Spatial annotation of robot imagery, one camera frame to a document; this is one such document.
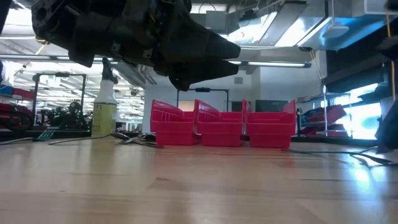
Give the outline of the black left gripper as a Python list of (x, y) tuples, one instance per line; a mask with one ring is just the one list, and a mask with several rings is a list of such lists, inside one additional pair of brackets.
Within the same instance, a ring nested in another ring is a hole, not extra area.
[(239, 57), (240, 46), (195, 22), (191, 9), (191, 0), (110, 0), (112, 57), (172, 67), (169, 80), (180, 91), (237, 74), (239, 66), (224, 59)]

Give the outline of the iridescent fork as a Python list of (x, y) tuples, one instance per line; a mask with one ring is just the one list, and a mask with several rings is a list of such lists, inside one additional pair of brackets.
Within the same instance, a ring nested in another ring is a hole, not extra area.
[(394, 162), (390, 161), (388, 159), (383, 159), (379, 157), (374, 157), (374, 156), (369, 156), (365, 154), (364, 152), (347, 152), (347, 151), (298, 151), (298, 150), (293, 150), (293, 149), (283, 149), (282, 151), (284, 152), (292, 152), (292, 153), (297, 153), (297, 154), (347, 154), (350, 156), (359, 156), (359, 157), (364, 157), (367, 159), (370, 159), (373, 162), (376, 162), (381, 165), (391, 165)]
[(52, 129), (47, 129), (45, 130), (42, 134), (40, 134), (38, 137), (36, 138), (20, 138), (20, 139), (13, 139), (10, 141), (4, 141), (4, 142), (0, 142), (0, 146), (3, 145), (8, 145), (8, 144), (13, 144), (16, 142), (20, 142), (20, 141), (32, 141), (32, 142), (43, 142), (43, 141), (48, 141), (52, 138), (52, 136), (54, 135), (55, 131)]
[(365, 149), (365, 150), (356, 151), (356, 152), (352, 152), (352, 153), (353, 153), (353, 154), (364, 154), (364, 153), (370, 152), (370, 151), (372, 151), (372, 150), (377, 150), (377, 149), (378, 149), (378, 146), (373, 146), (373, 147), (367, 148), (367, 149)]

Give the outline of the red plastic bin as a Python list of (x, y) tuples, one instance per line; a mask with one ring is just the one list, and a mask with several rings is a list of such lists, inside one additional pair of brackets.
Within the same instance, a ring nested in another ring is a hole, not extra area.
[(296, 132), (296, 102), (289, 101), (280, 112), (247, 113), (246, 135), (251, 147), (288, 149)]
[(196, 133), (196, 114), (159, 100), (152, 100), (150, 131), (157, 144), (191, 146), (201, 142)]
[(195, 100), (196, 131), (204, 146), (239, 147), (244, 134), (248, 102), (241, 102), (241, 111), (221, 112), (208, 103)]

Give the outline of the grey ceiling box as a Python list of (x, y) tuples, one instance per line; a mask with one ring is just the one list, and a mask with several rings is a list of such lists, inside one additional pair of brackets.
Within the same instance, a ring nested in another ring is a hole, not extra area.
[(214, 32), (224, 33), (226, 30), (226, 13), (224, 11), (206, 11), (205, 27)]

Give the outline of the horizontal metal bar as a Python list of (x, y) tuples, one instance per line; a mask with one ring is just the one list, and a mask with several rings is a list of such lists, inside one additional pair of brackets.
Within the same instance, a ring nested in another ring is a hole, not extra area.
[[(33, 61), (33, 62), (62, 62), (69, 63), (70, 59), (67, 56), (59, 55), (16, 55), (16, 54), (0, 54), (0, 60), (9, 61)], [(230, 63), (239, 66), (253, 66), (253, 67), (292, 67), (292, 68), (310, 68), (311, 63), (288, 63), (288, 62), (250, 62), (250, 61), (233, 61)]]

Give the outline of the yellow spray bottle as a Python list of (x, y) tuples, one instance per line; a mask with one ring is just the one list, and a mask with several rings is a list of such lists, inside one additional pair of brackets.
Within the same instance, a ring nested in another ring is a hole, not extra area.
[(93, 102), (92, 137), (106, 136), (116, 129), (117, 101), (113, 94), (113, 68), (107, 58), (102, 58), (102, 64), (99, 93)]

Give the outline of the white ceiling device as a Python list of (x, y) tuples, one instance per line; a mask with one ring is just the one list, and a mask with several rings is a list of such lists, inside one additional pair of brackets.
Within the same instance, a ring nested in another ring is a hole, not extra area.
[(324, 33), (323, 37), (326, 39), (332, 39), (342, 36), (349, 31), (347, 26), (330, 26)]

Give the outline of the black doorway frame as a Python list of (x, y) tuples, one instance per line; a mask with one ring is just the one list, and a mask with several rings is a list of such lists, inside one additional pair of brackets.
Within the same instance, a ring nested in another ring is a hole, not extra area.
[(183, 111), (193, 111), (194, 101), (201, 100), (222, 112), (229, 111), (229, 90), (207, 87), (178, 91), (176, 106)]

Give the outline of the black wall screen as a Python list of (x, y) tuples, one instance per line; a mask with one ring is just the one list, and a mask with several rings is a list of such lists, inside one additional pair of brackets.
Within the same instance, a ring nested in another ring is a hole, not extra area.
[(280, 112), (289, 101), (256, 100), (255, 112)]

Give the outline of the black rig frame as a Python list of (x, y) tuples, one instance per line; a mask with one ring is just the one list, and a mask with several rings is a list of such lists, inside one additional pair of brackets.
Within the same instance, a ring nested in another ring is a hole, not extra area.
[(86, 82), (87, 82), (87, 74), (84, 73), (67, 73), (67, 72), (56, 72), (56, 73), (36, 73), (33, 77), (32, 80), (35, 81), (35, 86), (34, 86), (34, 99), (32, 103), (32, 118), (33, 118), (33, 123), (36, 123), (36, 115), (37, 115), (37, 94), (39, 90), (39, 82), (40, 82), (40, 77), (41, 76), (55, 76), (55, 77), (76, 77), (76, 76), (81, 76), (83, 79), (82, 82), (82, 88), (80, 89), (81, 91), (81, 100), (80, 100), (80, 110), (83, 111), (83, 105), (84, 105), (84, 96), (85, 96), (85, 90), (86, 90)]

